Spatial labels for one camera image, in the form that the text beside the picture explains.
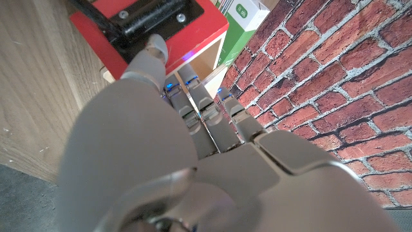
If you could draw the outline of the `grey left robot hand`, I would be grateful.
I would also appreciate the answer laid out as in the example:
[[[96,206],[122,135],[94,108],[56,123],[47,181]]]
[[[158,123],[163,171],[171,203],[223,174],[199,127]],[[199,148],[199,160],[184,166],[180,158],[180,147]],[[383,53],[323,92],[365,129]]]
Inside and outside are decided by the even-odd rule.
[[[267,131],[227,90],[182,69],[204,120],[153,34],[119,81],[83,108],[59,173],[61,231],[397,231],[356,174],[289,131]]]

